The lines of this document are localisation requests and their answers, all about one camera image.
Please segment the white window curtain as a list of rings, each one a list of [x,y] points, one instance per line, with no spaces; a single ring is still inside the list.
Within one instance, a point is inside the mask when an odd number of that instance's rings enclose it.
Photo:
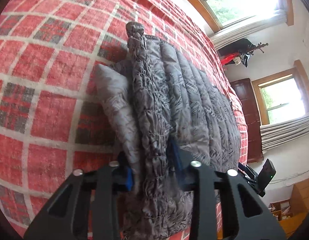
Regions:
[[[216,50],[219,50],[248,35],[262,31],[277,24],[286,23],[287,14],[284,10],[276,10],[270,13],[256,15],[226,27],[210,36]]]

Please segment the red plaid bed blanket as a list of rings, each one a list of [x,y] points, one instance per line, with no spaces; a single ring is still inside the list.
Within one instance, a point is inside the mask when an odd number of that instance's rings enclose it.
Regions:
[[[127,54],[127,22],[175,45],[242,107],[216,50],[176,0],[10,0],[0,15],[0,209],[18,236],[76,168],[111,158],[114,133],[96,100],[97,63]]]

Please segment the dark wooden headboard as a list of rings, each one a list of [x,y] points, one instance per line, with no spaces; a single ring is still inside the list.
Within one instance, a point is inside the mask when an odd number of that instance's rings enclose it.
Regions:
[[[233,81],[231,87],[242,104],[244,118],[248,129],[248,163],[263,161],[262,142],[260,133],[260,115],[251,81],[249,78]]]

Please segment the coat rack with clothes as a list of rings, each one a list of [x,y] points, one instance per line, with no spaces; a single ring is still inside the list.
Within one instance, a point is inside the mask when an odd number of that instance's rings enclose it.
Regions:
[[[258,43],[257,45],[252,44],[247,38],[242,38],[235,41],[225,47],[219,49],[217,52],[220,57],[221,65],[226,66],[229,64],[240,64],[242,63],[245,67],[248,66],[248,61],[251,56],[254,55],[254,51],[262,50],[268,43]]]

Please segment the grey striped curtain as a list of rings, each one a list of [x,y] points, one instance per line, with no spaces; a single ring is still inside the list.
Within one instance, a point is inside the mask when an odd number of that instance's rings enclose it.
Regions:
[[[309,113],[276,124],[260,126],[262,152],[279,147],[309,134]]]

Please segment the grey quilted down jacket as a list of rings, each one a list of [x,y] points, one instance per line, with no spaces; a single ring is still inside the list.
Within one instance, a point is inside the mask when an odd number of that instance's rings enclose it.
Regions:
[[[231,101],[166,41],[126,25],[129,55],[95,67],[97,95],[132,169],[127,239],[166,239],[190,225],[193,194],[180,190],[169,139],[218,172],[238,167],[241,137]]]

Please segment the wooden shelf cabinet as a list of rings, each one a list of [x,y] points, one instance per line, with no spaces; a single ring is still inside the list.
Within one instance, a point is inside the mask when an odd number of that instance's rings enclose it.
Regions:
[[[309,213],[309,178],[293,185],[289,199],[270,203],[268,208],[283,228],[286,238],[291,237]]]

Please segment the small wooden framed window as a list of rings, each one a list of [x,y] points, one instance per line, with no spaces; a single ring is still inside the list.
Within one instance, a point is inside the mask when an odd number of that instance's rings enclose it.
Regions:
[[[300,60],[293,67],[251,82],[262,125],[309,114],[309,79]]]

